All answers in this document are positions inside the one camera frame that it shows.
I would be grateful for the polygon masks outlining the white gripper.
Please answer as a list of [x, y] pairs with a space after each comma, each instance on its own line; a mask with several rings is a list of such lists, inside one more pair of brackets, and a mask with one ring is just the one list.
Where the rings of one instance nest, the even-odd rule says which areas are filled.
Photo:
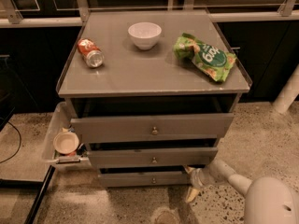
[[215, 177], [210, 173], [208, 168], [194, 168], [191, 166], [184, 166], [187, 174], [190, 174], [192, 187], [188, 188], [185, 202], [191, 203], [199, 194], [200, 188], [203, 186], [214, 185], [217, 183]]

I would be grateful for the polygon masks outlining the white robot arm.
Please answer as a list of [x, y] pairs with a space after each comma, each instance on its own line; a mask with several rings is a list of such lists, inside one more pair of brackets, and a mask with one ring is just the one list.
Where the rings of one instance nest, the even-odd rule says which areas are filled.
[[185, 165], [184, 169], [191, 182], [187, 203], [203, 187], [226, 182], [245, 198], [244, 224], [299, 224], [299, 194], [274, 177], [251, 180], [220, 159], [204, 168]]

